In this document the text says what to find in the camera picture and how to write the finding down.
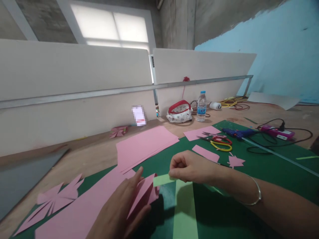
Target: silver bracelet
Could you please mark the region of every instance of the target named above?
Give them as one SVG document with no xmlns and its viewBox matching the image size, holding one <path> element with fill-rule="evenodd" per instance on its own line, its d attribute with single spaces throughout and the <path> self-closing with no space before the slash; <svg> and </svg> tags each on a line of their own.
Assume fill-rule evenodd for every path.
<svg viewBox="0 0 319 239">
<path fill-rule="evenodd" d="M 255 180 L 253 177 L 249 176 L 249 175 L 247 175 L 247 176 L 250 177 L 250 178 L 255 182 L 255 184 L 257 185 L 259 197 L 258 197 L 257 201 L 256 201 L 256 202 L 253 202 L 253 203 L 243 203 L 243 202 L 241 202 L 241 201 L 239 201 L 239 202 L 240 202 L 241 204 L 246 205 L 246 206 L 254 206 L 254 205 L 256 205 L 256 204 L 262 199 L 262 192 L 260 191 L 260 187 L 259 187 L 258 183 L 256 182 L 256 180 Z"/>
</svg>

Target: bag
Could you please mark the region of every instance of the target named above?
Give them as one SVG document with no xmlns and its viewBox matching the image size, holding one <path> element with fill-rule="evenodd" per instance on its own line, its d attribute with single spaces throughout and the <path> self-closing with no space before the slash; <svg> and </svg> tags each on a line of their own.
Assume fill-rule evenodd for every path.
<svg viewBox="0 0 319 239">
<path fill-rule="evenodd" d="M 183 123 L 192 120 L 192 112 L 190 104 L 186 100 L 182 100 L 168 109 L 166 118 L 171 123 Z"/>
</svg>

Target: wooden table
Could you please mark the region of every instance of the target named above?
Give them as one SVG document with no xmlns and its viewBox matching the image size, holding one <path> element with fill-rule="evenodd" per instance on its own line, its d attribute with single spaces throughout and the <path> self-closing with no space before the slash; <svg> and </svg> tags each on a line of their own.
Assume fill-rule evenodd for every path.
<svg viewBox="0 0 319 239">
<path fill-rule="evenodd" d="M 282 118 L 285 120 L 287 128 L 304 128 L 313 132 L 314 137 L 298 143 L 299 146 L 310 148 L 319 135 L 319 107 L 318 106 L 295 106 L 285 111 L 276 105 L 253 104 L 249 110 L 237 111 L 232 109 L 222 109 L 221 111 L 208 110 L 211 115 L 205 122 L 187 122 L 184 124 L 170 123 L 166 117 L 147 122 L 145 127 L 129 127 L 128 133 L 124 137 L 109 139 L 109 132 L 87 137 L 83 140 L 74 140 L 58 145 L 53 145 L 28 152 L 0 157 L 0 166 L 9 165 L 17 161 L 26 160 L 36 156 L 45 155 L 58 147 L 68 145 L 71 149 L 57 165 L 25 196 L 25 198 L 7 215 L 0 223 L 0 238 L 8 238 L 17 228 L 19 223 L 28 214 L 36 203 L 36 197 L 40 192 L 58 185 L 61 182 L 69 183 L 80 173 L 87 177 L 103 169 L 117 164 L 117 151 L 115 144 L 121 140 L 138 134 L 152 127 L 163 125 L 170 132 L 178 137 L 184 137 L 183 132 L 206 127 L 222 120 L 228 120 L 241 124 L 246 127 L 255 128 L 253 124 L 244 117 L 249 118 L 259 124 L 266 123 L 269 120 Z M 271 125 L 279 126 L 281 122 L 275 121 Z M 301 130 L 295 130 L 297 139 L 306 138 L 309 133 Z"/>
</svg>

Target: plastic bottle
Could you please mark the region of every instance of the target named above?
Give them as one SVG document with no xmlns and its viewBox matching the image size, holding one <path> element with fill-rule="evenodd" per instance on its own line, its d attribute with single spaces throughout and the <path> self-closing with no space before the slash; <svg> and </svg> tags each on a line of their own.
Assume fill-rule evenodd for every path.
<svg viewBox="0 0 319 239">
<path fill-rule="evenodd" d="M 197 117 L 196 120 L 204 122 L 206 117 L 206 91 L 201 91 L 197 101 Z"/>
</svg>

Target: window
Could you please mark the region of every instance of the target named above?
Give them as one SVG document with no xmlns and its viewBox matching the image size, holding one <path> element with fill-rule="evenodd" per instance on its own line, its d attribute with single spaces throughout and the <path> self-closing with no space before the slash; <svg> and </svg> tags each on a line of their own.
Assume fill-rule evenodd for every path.
<svg viewBox="0 0 319 239">
<path fill-rule="evenodd" d="M 80 1 L 57 0 L 78 43 L 113 47 L 155 48 L 148 10 Z"/>
</svg>

